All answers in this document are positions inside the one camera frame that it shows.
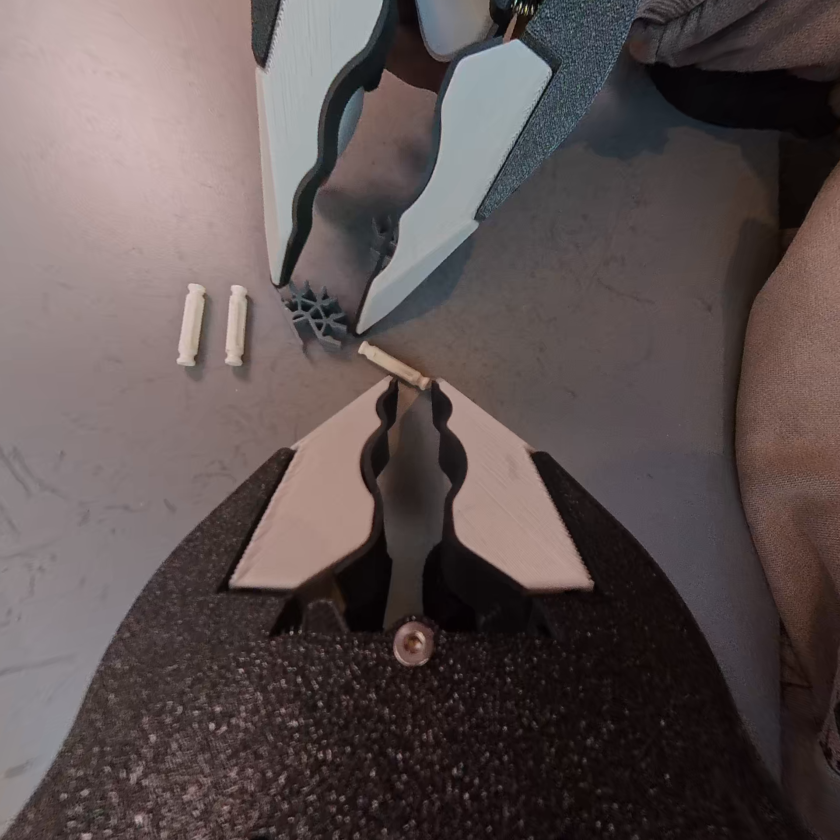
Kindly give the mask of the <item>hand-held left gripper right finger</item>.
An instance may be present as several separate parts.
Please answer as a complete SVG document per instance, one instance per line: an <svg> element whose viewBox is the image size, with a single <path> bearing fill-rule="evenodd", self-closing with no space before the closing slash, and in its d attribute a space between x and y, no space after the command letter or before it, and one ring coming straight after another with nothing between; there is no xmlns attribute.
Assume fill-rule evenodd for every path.
<svg viewBox="0 0 840 840"><path fill-rule="evenodd" d="M594 582L527 442L444 380L430 388L448 480L425 562L425 613L447 632L550 632L546 596Z"/></svg>

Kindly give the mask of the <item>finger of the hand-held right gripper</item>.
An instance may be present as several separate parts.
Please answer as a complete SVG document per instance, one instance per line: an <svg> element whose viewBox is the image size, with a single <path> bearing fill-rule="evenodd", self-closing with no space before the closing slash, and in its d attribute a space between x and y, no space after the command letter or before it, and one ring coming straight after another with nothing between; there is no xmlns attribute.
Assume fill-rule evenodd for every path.
<svg viewBox="0 0 840 840"><path fill-rule="evenodd" d="M493 39L449 68L426 180L364 291L355 334L383 320L477 230L480 206L550 77L550 65L519 39Z"/></svg>
<svg viewBox="0 0 840 840"><path fill-rule="evenodd" d="M376 89L394 37L389 1L256 1L255 82L270 280L291 280L343 115Z"/></svg>

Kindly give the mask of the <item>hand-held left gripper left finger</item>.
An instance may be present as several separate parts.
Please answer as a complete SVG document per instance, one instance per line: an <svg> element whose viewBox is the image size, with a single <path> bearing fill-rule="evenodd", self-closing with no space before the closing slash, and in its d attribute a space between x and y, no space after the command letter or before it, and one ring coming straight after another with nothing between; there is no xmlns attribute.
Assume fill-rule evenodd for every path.
<svg viewBox="0 0 840 840"><path fill-rule="evenodd" d="M303 629L326 602L345 629L382 629L392 559L378 478L399 385L386 377L321 423L290 456L233 567L235 592L285 595L276 629Z"/></svg>

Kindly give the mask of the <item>short white rod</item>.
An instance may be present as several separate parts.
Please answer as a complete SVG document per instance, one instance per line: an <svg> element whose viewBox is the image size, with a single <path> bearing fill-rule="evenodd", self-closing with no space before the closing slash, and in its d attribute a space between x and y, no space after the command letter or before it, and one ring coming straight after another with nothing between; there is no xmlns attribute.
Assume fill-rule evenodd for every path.
<svg viewBox="0 0 840 840"><path fill-rule="evenodd" d="M176 363L182 367L193 367L199 350L206 289L198 283L187 286L182 326L177 347Z"/></svg>
<svg viewBox="0 0 840 840"><path fill-rule="evenodd" d="M230 288L227 308L225 363L239 367L244 363L248 318L248 290L241 285Z"/></svg>
<svg viewBox="0 0 840 840"><path fill-rule="evenodd" d="M374 346L367 340L360 343L358 354L383 372L420 392L425 392L432 384L433 380L431 377L422 374L409 364L398 360L396 357Z"/></svg>

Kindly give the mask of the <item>grey half-round connector piece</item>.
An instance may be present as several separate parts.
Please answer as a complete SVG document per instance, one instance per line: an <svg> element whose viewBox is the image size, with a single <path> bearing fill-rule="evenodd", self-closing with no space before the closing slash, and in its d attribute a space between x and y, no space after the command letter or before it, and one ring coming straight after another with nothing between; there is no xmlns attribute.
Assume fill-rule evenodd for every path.
<svg viewBox="0 0 840 840"><path fill-rule="evenodd" d="M296 330L307 329L321 346L339 352L350 333L350 322L339 300L326 287L314 290L309 281L290 281L284 306Z"/></svg>

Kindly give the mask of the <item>grey desk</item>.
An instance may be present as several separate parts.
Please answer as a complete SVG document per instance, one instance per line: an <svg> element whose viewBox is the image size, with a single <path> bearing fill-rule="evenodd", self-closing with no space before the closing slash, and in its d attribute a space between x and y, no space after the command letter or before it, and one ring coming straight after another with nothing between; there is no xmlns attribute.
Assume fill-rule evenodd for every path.
<svg viewBox="0 0 840 840"><path fill-rule="evenodd" d="M270 285L248 2L2 2L2 830L160 563L378 382ZM734 404L779 141L622 59L577 130L367 340L550 452L656 559L781 774L779 619ZM193 367L187 286L205 287ZM244 363L225 363L230 288Z"/></svg>

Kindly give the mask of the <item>black wrist rest pad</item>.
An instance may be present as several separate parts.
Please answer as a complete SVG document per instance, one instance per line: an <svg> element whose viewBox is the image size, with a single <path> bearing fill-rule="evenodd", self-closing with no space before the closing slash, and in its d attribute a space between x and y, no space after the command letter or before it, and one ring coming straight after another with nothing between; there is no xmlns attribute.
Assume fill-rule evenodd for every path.
<svg viewBox="0 0 840 840"><path fill-rule="evenodd" d="M654 64L647 73L686 116L722 128L775 130L805 140L837 133L838 83L789 70L739 72Z"/></svg>

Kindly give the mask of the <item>person's brown clothing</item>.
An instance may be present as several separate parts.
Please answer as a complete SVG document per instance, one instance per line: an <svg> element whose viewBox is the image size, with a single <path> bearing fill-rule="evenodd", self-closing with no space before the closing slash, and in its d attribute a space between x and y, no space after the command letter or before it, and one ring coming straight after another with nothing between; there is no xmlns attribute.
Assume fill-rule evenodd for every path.
<svg viewBox="0 0 840 840"><path fill-rule="evenodd" d="M736 460L780 615L784 787L819 838L838 838L838 166L752 305Z"/></svg>

